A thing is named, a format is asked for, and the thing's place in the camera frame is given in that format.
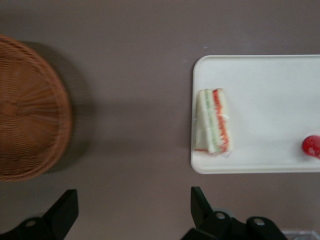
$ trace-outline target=red bottle cap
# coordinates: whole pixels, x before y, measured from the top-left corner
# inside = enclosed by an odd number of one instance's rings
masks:
[[[302,150],[305,154],[320,159],[320,136],[308,136],[302,143]]]

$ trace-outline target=woven basket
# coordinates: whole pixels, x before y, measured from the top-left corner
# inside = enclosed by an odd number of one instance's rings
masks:
[[[55,70],[35,51],[0,35],[0,180],[51,168],[70,141],[72,110]]]

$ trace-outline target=black clamp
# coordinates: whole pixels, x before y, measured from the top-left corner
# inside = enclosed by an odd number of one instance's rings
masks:
[[[43,217],[29,218],[0,240],[63,240],[79,214],[77,190],[67,190]]]
[[[287,240],[268,218],[250,217],[238,221],[225,209],[212,209],[200,187],[191,188],[191,214],[196,228],[182,240]]]

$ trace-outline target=gray table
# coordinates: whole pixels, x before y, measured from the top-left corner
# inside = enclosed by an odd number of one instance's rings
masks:
[[[319,173],[201,175],[190,165],[192,70],[205,55],[320,54],[318,0],[2,1],[0,32],[38,50],[75,104],[61,162],[0,183],[0,231],[78,189],[67,240],[180,239],[190,188],[244,221],[320,232]]]

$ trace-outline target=plastic wrap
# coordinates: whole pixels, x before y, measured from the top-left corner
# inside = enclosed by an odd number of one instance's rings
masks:
[[[232,151],[229,120],[224,90],[200,90],[196,100],[194,150],[228,156]]]

